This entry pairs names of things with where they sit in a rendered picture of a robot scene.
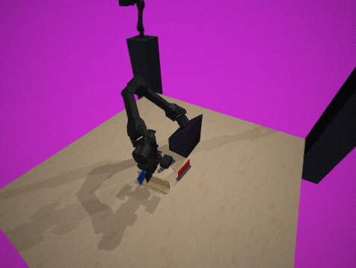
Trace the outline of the red board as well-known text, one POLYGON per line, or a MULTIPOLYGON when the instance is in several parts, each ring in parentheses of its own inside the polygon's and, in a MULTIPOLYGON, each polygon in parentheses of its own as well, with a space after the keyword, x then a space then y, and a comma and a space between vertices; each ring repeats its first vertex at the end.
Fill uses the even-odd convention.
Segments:
POLYGON ((178 178, 185 172, 189 167, 190 159, 183 165, 183 167, 178 171, 178 178))

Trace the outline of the tan slotted board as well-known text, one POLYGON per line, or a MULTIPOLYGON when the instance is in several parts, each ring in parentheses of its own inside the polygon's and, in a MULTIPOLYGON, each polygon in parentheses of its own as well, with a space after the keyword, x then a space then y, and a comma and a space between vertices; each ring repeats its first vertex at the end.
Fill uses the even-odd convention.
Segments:
POLYGON ((159 191, 168 193, 172 183, 169 183, 168 181, 162 180, 162 179, 160 179, 158 177, 153 177, 152 176, 148 183, 147 183, 146 178, 145 178, 142 184, 144 184, 146 186, 149 186, 149 187, 152 187, 154 189, 157 189, 159 191))

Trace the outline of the blue notched board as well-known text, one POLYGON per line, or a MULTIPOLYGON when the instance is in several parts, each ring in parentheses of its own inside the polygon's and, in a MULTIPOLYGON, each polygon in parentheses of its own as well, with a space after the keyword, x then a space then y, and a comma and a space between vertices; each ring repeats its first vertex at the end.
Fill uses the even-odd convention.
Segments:
POLYGON ((144 179, 145 179, 145 173, 146 173, 146 172, 147 172, 147 171, 142 170, 141 173, 138 175, 137 180, 138 180, 138 182, 140 183, 140 185, 143 183, 143 181, 144 181, 144 179))

